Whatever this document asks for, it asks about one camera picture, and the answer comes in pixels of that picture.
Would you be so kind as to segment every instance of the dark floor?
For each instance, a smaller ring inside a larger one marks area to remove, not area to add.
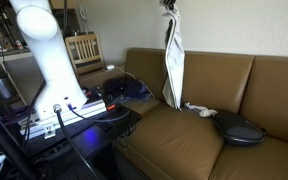
[[[114,150],[114,154],[121,175],[121,180],[149,180],[149,178],[142,171],[140,171],[134,164],[126,159],[120,152]],[[80,163],[58,178],[58,180],[84,179],[90,180],[95,178],[83,163]]]

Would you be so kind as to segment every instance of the brown couch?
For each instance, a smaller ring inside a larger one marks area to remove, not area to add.
[[[209,118],[165,103],[163,50],[128,50],[125,70],[157,99],[127,104],[143,117],[117,148],[151,179],[288,180],[288,57],[186,52],[182,102],[259,124],[267,136],[252,147],[225,143]]]

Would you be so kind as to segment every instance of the black cable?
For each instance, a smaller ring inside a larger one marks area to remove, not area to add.
[[[97,175],[97,173],[95,172],[95,170],[93,169],[93,167],[91,167],[91,165],[86,161],[86,159],[83,157],[83,155],[81,154],[81,152],[77,149],[76,145],[74,144],[72,138],[69,136],[69,134],[67,133],[62,117],[61,117],[61,110],[56,110],[56,115],[57,115],[57,119],[58,122],[61,126],[61,129],[63,131],[63,134],[65,135],[67,141],[70,143],[70,145],[72,146],[72,148],[75,150],[76,154],[79,156],[79,158],[84,162],[84,164],[87,166],[87,168],[90,170],[90,172],[93,174],[93,176],[96,179],[100,179],[100,177]]]
[[[33,113],[33,108],[34,108],[36,100],[37,100],[38,96],[41,94],[45,84],[46,84],[46,82],[45,82],[45,80],[43,80],[40,88],[37,90],[32,102],[31,102],[31,105],[30,105],[30,107],[28,109],[28,116],[27,116],[25,131],[24,131],[24,138],[23,138],[23,141],[22,141],[22,148],[23,149],[26,148],[27,142],[30,139],[30,123],[31,123],[31,115]]]
[[[129,115],[130,112],[131,112],[131,110],[128,109],[128,111],[127,111],[125,114],[123,114],[122,116],[120,116],[120,117],[113,118],[113,119],[103,119],[103,120],[100,120],[100,119],[89,119],[89,118],[83,117],[83,116],[77,114],[77,113],[73,110],[73,108],[72,108],[71,106],[68,106],[68,108],[69,108],[69,109],[72,111],[72,113],[75,114],[76,116],[78,116],[78,117],[80,117],[80,118],[82,118],[82,119],[84,119],[84,120],[90,120],[90,121],[94,121],[94,122],[113,122],[113,121],[119,120],[119,119],[121,119],[121,118]]]

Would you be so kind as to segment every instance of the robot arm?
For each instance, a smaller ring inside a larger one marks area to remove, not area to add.
[[[44,76],[46,86],[35,105],[40,123],[56,116],[54,106],[69,111],[81,109],[87,101],[66,51],[60,28],[48,0],[10,0],[17,25]]]

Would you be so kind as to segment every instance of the black table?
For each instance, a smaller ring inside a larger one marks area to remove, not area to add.
[[[119,105],[112,111],[92,118],[117,120],[112,122],[82,120],[65,128],[83,156],[90,159],[106,179],[119,179],[112,142],[134,126],[141,119],[141,115]],[[27,145],[27,155],[40,171],[48,175],[47,179],[63,179],[65,173],[82,163],[61,131],[61,129],[57,130],[56,138],[44,139],[43,135],[30,139]]]

